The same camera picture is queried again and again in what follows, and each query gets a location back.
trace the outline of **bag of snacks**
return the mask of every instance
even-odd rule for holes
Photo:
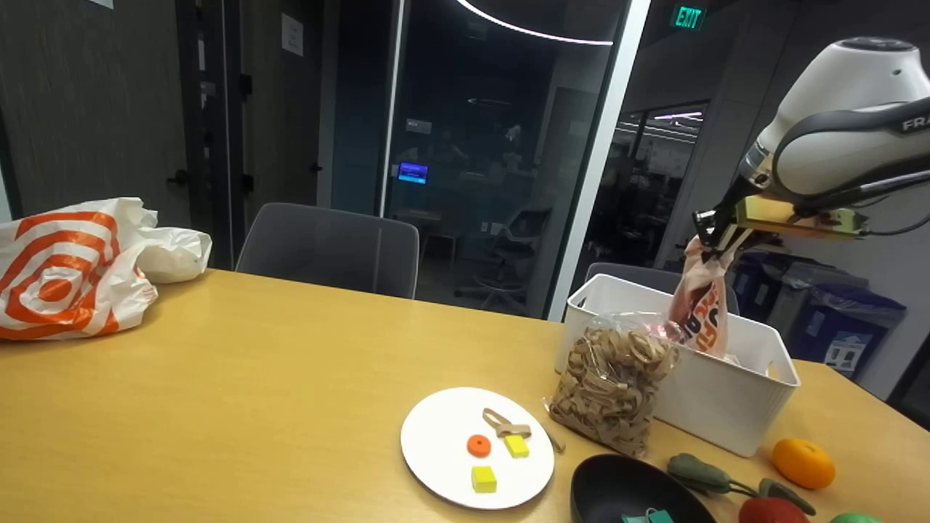
[[[642,456],[662,377],[677,363],[677,342],[662,321],[595,321],[573,345],[550,415],[620,453]]]
[[[728,267],[733,257],[707,260],[694,236],[687,267],[668,305],[668,324],[691,350],[720,358],[728,351]]]

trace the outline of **office chair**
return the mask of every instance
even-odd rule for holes
[[[665,294],[675,294],[680,274],[675,271],[656,271],[656,267],[636,267],[636,264],[613,264],[613,263],[589,263],[585,281],[592,279],[595,274],[610,274],[617,279],[627,279],[646,287],[656,287]],[[738,300],[733,284],[728,281],[728,312],[738,315]]]
[[[241,244],[236,271],[417,296],[419,229],[342,209],[264,203]]]

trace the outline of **glass wall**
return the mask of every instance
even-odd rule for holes
[[[700,126],[704,106],[626,114],[617,123],[578,279],[589,263],[653,264]]]
[[[544,315],[626,16],[595,5],[409,0],[387,216],[421,300]]]

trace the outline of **wooden table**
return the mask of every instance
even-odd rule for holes
[[[0,345],[0,521],[571,521],[571,479],[603,453],[544,415],[560,325],[209,274],[167,287],[139,331]],[[838,482],[821,521],[860,508],[912,521],[928,507],[930,438],[818,363],[771,431],[821,443]],[[409,406],[485,387],[566,438],[550,488],[512,511],[467,511],[405,469]],[[774,478],[653,424],[649,462],[688,451],[743,482]],[[742,496],[707,501],[735,521]]]

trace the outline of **glass door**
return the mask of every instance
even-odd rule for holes
[[[385,216],[421,229],[421,300],[547,315],[581,180],[607,158],[626,21],[621,0],[408,0]]]

